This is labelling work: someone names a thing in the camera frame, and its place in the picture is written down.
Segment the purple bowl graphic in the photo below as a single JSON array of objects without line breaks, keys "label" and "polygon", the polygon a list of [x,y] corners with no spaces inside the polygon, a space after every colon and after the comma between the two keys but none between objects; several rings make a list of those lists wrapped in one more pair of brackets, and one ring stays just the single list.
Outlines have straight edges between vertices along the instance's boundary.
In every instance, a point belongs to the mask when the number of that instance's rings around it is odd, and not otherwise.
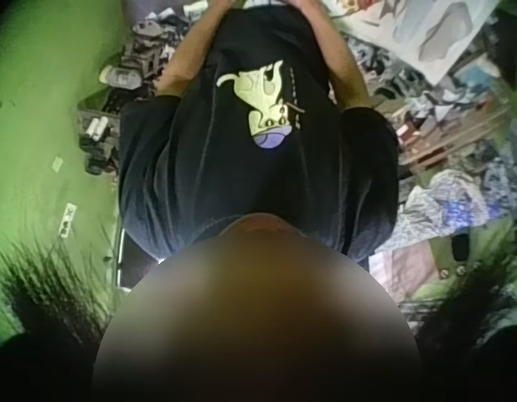
[{"label": "purple bowl graphic", "polygon": [[275,127],[267,131],[263,131],[252,138],[255,140],[258,147],[263,149],[272,149],[281,145],[284,138],[286,138],[290,132],[292,132],[292,126]]}]

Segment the pink cloth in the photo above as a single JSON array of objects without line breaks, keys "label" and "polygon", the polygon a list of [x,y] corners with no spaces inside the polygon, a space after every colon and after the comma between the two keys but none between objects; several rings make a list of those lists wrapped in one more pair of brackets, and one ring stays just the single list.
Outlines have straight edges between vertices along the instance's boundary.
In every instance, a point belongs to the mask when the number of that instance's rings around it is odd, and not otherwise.
[{"label": "pink cloth", "polygon": [[428,241],[371,256],[370,274],[396,303],[410,299],[422,285],[439,279]]}]

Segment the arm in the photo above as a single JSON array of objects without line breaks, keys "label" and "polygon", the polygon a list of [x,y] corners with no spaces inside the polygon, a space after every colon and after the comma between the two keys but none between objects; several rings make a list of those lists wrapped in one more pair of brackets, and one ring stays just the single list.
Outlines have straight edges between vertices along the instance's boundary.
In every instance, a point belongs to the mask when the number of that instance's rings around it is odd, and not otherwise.
[{"label": "arm", "polygon": [[330,72],[334,94],[342,110],[370,107],[370,96],[359,66],[345,39],[321,7],[319,0],[289,0],[310,23],[325,64]]},{"label": "arm", "polygon": [[181,97],[199,73],[215,32],[232,5],[232,0],[213,0],[191,28],[159,79],[158,95]]}]

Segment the poster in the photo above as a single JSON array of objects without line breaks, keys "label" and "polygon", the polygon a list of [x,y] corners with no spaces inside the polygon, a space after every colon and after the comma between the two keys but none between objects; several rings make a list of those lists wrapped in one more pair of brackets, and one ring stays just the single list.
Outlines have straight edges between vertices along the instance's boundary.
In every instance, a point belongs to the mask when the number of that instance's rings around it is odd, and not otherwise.
[{"label": "poster", "polygon": [[436,85],[499,0],[323,0],[337,27],[393,52]]}]

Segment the green floor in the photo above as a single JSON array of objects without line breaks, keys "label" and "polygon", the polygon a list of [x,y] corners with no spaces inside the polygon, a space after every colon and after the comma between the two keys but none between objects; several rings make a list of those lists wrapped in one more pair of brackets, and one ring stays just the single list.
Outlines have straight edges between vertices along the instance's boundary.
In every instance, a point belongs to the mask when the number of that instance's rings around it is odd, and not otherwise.
[{"label": "green floor", "polygon": [[[84,172],[75,113],[102,89],[97,75],[126,39],[120,0],[18,1],[0,26],[0,251],[51,245],[67,203],[78,206],[65,241],[97,272],[111,254],[116,190]],[[63,159],[56,173],[52,164]],[[0,338],[8,334],[0,325]]]}]

